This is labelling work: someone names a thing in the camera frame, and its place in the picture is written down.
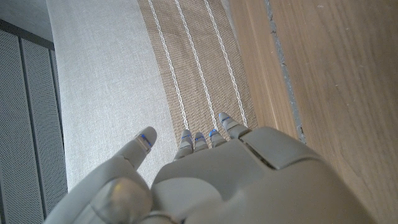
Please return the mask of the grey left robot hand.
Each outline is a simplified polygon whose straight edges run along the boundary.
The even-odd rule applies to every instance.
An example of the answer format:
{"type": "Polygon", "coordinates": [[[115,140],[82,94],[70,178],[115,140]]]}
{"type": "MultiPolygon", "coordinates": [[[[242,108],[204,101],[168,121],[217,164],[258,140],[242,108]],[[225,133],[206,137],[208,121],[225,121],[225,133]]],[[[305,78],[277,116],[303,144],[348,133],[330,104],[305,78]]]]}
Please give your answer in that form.
{"type": "Polygon", "coordinates": [[[219,115],[229,139],[182,132],[151,185],[138,174],[157,134],[147,127],[80,181],[47,223],[373,223],[315,151],[270,127],[219,115]]]}

